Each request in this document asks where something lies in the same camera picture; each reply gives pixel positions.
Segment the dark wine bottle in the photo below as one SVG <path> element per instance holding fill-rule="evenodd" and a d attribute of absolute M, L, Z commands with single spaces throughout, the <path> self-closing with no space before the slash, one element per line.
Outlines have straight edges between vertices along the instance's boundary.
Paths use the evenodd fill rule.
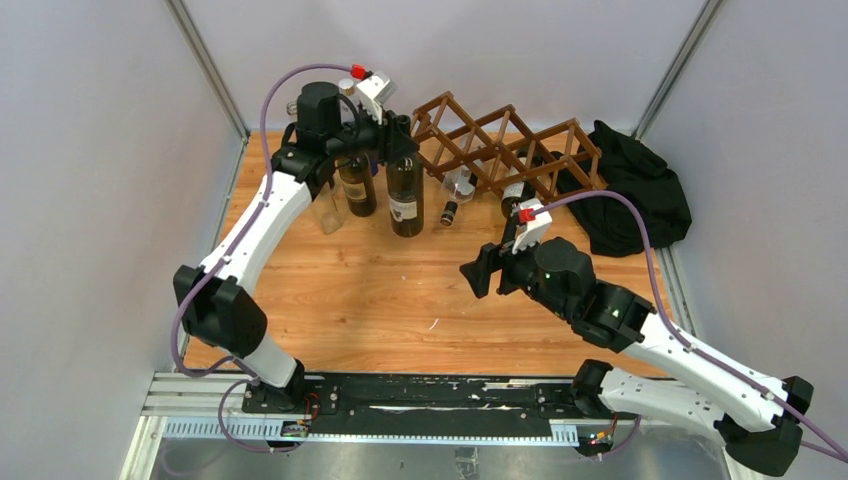
<path fill-rule="evenodd" d="M 520 149 L 516 152 L 518 160 L 526 166 L 527 164 L 527 154 L 528 149 Z M 544 159 L 541 154 L 533 154 L 533 158 L 530 161 L 530 168 L 536 168 L 542 166 L 544 164 Z M 508 171 L 508 176 L 512 176 L 518 173 L 518 170 L 514 167 L 511 167 Z M 530 198 L 535 197 L 536 190 L 529 182 L 527 181 L 517 181 L 509 184 L 503 189 L 503 195 L 501 198 L 500 208 L 501 213 L 504 218 L 509 219 L 512 215 L 514 208 L 519 205 L 521 202 L 526 201 Z"/>
<path fill-rule="evenodd" d="M 387 162 L 386 175 L 391 226 L 400 237 L 414 237 L 423 229 L 423 164 L 415 149 Z"/>

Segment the olive green wine bottle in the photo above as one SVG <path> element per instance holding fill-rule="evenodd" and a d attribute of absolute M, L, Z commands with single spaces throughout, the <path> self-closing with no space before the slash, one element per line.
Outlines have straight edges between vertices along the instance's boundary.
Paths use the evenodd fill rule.
<path fill-rule="evenodd" d="M 341 159 L 337 164 L 351 213 L 357 217 L 372 215 L 377 206 L 373 175 L 366 154 Z"/>

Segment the clear bottle black cap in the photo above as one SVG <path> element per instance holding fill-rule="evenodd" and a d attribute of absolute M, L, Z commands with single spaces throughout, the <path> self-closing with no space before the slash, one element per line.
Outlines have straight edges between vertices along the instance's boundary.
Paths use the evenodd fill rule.
<path fill-rule="evenodd" d="M 477 181 L 476 175 L 467 166 L 461 166 L 445 175 L 442 189 L 446 192 L 448 200 L 440 217 L 442 225 L 453 224 L 458 207 L 473 198 Z"/>

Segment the blue square glass bottle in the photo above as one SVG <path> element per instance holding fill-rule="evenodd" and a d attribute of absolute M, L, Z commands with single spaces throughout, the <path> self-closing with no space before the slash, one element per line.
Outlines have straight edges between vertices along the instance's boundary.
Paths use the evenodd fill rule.
<path fill-rule="evenodd" d="M 341 121 L 345 125 L 353 125 L 358 118 L 359 103 L 355 93 L 353 79 L 345 78 L 337 82 L 340 100 Z"/>

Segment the clear glass bottle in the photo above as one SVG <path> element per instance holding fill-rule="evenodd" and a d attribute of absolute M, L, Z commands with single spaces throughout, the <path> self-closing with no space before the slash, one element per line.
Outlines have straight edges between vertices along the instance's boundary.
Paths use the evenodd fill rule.
<path fill-rule="evenodd" d="M 325 235 L 331 235 L 342 228 L 345 223 L 345 213 L 339 196 L 339 186 L 334 177 L 318 192 L 312 203 L 312 213 L 316 225 Z"/>

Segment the clear bottle black label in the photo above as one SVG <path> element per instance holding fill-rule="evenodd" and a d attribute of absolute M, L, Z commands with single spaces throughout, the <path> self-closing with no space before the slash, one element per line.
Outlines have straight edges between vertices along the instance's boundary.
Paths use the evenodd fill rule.
<path fill-rule="evenodd" d="M 286 114 L 287 114 L 290 118 L 296 118 L 296 117 L 297 117 L 297 115 L 298 115 L 298 106 L 297 106 L 297 101 L 296 101 L 296 100 L 292 100 L 292 101 L 287 102 L 287 103 L 286 103 L 286 106 L 285 106 L 285 110 L 286 110 Z"/>

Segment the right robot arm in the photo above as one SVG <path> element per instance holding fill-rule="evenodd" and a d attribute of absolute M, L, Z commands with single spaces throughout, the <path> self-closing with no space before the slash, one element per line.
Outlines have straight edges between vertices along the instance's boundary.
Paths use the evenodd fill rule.
<path fill-rule="evenodd" d="M 486 296 L 494 272 L 498 292 L 520 290 L 584 341 L 650 363 L 676 385 L 652 381 L 587 360 L 571 386 L 571 403 L 584 417 L 622 412 L 653 417 L 698 433 L 736 462 L 763 475 L 787 473 L 801 447 L 798 419 L 813 386 L 749 368 L 676 326 L 653 304 L 596 278 L 591 258 L 561 237 L 524 250 L 488 243 L 459 268 L 474 295 Z"/>

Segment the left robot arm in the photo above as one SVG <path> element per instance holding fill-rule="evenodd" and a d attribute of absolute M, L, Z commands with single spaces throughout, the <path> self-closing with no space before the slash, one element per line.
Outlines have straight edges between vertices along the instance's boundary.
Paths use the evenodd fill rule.
<path fill-rule="evenodd" d="M 183 330 L 225 351 L 247 372 L 262 401 L 283 413 L 305 403 L 305 368 L 271 337 L 253 294 L 283 235 L 325 190 L 341 159 L 376 152 L 396 162 L 418 150 L 410 118 L 385 108 L 392 82 L 378 73 L 353 95 L 312 82 L 297 98 L 297 119 L 270 157 L 257 194 L 225 239 L 196 267 L 181 266 L 173 284 Z"/>

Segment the brown wooden wine rack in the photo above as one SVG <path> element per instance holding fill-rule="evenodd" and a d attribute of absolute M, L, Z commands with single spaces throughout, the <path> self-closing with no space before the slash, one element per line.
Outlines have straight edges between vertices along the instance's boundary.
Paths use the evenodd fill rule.
<path fill-rule="evenodd" d="M 534 130 L 511 104 L 474 118 L 447 91 L 413 111 L 412 134 L 425 171 L 443 183 L 467 169 L 481 193 L 524 181 L 543 204 L 604 187 L 602 151 L 576 118 Z"/>

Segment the black cloth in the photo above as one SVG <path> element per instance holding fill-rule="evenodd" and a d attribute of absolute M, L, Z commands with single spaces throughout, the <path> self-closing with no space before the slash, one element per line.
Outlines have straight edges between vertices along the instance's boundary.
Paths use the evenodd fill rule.
<path fill-rule="evenodd" d="M 668 163 L 601 120 L 593 122 L 589 139 L 601 150 L 596 172 L 606 181 L 607 190 L 626 197 L 637 208 L 650 245 L 666 248 L 684 240 L 692 214 L 678 175 Z M 643 251 L 637 223 L 619 201 L 591 197 L 567 208 L 588 235 L 592 254 L 620 258 Z"/>

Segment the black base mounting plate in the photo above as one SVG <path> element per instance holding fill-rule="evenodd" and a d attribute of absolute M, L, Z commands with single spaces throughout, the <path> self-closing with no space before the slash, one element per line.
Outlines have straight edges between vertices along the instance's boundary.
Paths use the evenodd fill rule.
<path fill-rule="evenodd" d="M 312 437 L 542 439 L 555 422 L 610 426 L 622 415 L 581 408 L 569 377 L 317 372 L 299 399 L 249 385 L 241 411 L 310 422 Z"/>

